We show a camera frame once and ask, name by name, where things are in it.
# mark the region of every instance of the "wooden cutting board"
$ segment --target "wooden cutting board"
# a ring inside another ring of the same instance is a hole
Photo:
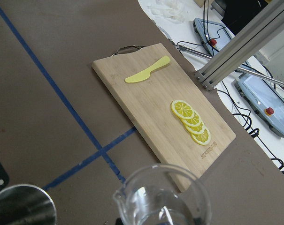
[[[165,55],[170,64],[149,79],[124,81]],[[162,44],[100,59],[92,67],[162,163],[179,165],[200,177],[236,137]],[[176,99],[199,113],[211,133],[208,145],[194,142],[172,113],[170,104]]]

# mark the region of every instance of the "brown table surface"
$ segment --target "brown table surface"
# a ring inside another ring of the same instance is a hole
[[[9,185],[50,194],[58,224],[114,224],[113,192],[158,162],[91,69],[120,47],[156,43],[195,81],[136,0],[0,1],[0,161]],[[201,177],[212,224],[284,225],[284,176],[216,91],[199,88],[237,135]]]

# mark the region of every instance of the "blue tape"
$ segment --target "blue tape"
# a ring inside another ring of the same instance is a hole
[[[91,133],[87,125],[83,122],[83,120],[80,118],[78,113],[74,110],[71,103],[67,100],[67,98],[64,96],[63,92],[59,89],[55,81],[52,79],[52,77],[48,74],[44,66],[41,64],[41,62],[38,60],[36,55],[33,53],[33,51],[29,48],[25,40],[22,38],[20,33],[17,31],[17,29],[14,27],[10,19],[5,15],[3,10],[0,8],[0,16],[3,18],[7,26],[11,29],[15,37],[18,39],[18,41],[21,43],[23,48],[26,50],[26,52],[29,54],[31,59],[34,61],[35,65],[39,68],[40,72],[44,75],[44,77],[47,79],[51,87],[54,89],[56,94],[59,96],[59,98],[62,100],[62,102],[65,104],[69,112],[72,114],[72,116],[75,118],[77,123],[80,125],[80,127],[83,129],[83,131],[86,133],[86,135],[89,137],[89,139],[92,141],[92,143],[95,145],[97,150],[100,150],[102,146],[100,143],[96,140],[94,135]]]
[[[82,161],[81,163],[74,166],[72,169],[66,171],[64,174],[62,174],[58,178],[54,179],[51,183],[45,185],[42,189],[47,191],[50,188],[53,188],[53,187],[59,185],[60,183],[64,182],[66,179],[68,179],[70,176],[74,175],[75,173],[80,171],[82,168],[86,167],[91,162],[93,162],[94,160],[99,158],[100,156],[101,156],[101,152],[97,151],[95,154],[91,155],[90,157],[88,157],[87,159]]]
[[[7,26],[11,29],[15,37],[18,39],[20,44],[23,46],[25,51],[29,54],[35,65],[39,68],[40,72],[43,74],[43,76],[47,79],[51,87],[54,89],[58,97],[62,100],[62,102],[65,104],[66,108],[69,110],[69,112],[72,114],[72,116],[75,118],[77,123],[80,125],[80,127],[83,129],[83,131],[86,133],[86,135],[89,137],[91,142],[95,145],[98,152],[93,154],[92,156],[85,159],[82,163],[74,166],[72,169],[65,172],[63,175],[59,176],[55,180],[53,180],[51,183],[47,184],[43,187],[44,190],[48,190],[49,188],[53,188],[57,186],[58,184],[64,182],[67,178],[77,173],[79,170],[84,168],[85,166],[89,165],[91,162],[93,162],[95,159],[97,159],[99,156],[103,156],[105,161],[108,163],[110,168],[113,170],[113,172],[116,174],[118,179],[124,183],[125,178],[120,174],[119,169],[116,167],[112,159],[107,155],[107,151],[115,147],[118,143],[123,141],[126,137],[130,136],[132,133],[134,133],[137,129],[135,127],[131,128],[127,132],[125,132],[123,135],[120,135],[115,140],[113,140],[110,144],[106,145],[104,148],[100,145],[98,140],[95,138],[95,136],[92,134],[92,132],[89,130],[87,125],[84,123],[84,121],[80,118],[78,113],[74,110],[71,103],[68,101],[68,99],[65,97],[63,92],[60,90],[60,88],[57,86],[55,81],[52,79],[52,77],[49,75],[47,70],[44,68],[44,66],[41,64],[41,62],[38,60],[36,55],[33,53],[33,51],[30,49],[30,47],[27,45],[23,37],[20,35],[20,33],[17,31],[17,29],[14,27],[10,19],[6,16],[6,14],[3,12],[3,10],[0,7],[0,16],[5,21]]]
[[[126,137],[130,136],[131,134],[133,134],[134,132],[136,132],[136,128],[132,127],[131,129],[129,129],[128,131],[126,131],[124,134],[118,136],[116,139],[114,139],[111,143],[109,143],[108,145],[103,147],[103,151],[107,152],[110,149],[112,149],[113,147],[115,147],[118,143],[120,143],[121,141],[123,141]]]
[[[126,179],[120,174],[120,170],[116,167],[116,165],[114,164],[114,162],[112,161],[112,159],[106,154],[103,153],[102,157],[104,158],[104,160],[108,163],[109,167],[112,169],[112,171],[115,173],[115,175],[118,177],[118,179],[124,183],[126,181]]]

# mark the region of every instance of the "lemon slice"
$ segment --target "lemon slice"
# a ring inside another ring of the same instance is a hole
[[[180,119],[187,120],[194,117],[194,110],[183,100],[174,100],[171,103],[171,110]]]
[[[199,114],[196,111],[194,111],[194,116],[192,118],[190,118],[190,119],[181,119],[181,121],[185,125],[187,125],[189,127],[197,127],[202,122],[202,119],[199,116]]]
[[[203,124],[203,122],[201,122],[198,126],[196,127],[189,127],[187,125],[184,124],[184,128],[189,131],[191,134],[194,134],[194,135],[200,135],[203,133],[204,129],[205,129],[205,126]]]
[[[191,137],[197,144],[200,145],[206,145],[211,141],[211,134],[207,127],[205,127],[203,133],[199,135],[194,135],[191,133]]]

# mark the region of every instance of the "red emergency stop button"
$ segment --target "red emergency stop button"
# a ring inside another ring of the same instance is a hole
[[[215,46],[217,44],[217,41],[215,39],[210,39],[208,43],[210,46]]]
[[[268,116],[271,116],[274,113],[274,110],[273,110],[273,108],[269,107],[269,108],[265,109],[265,113]]]

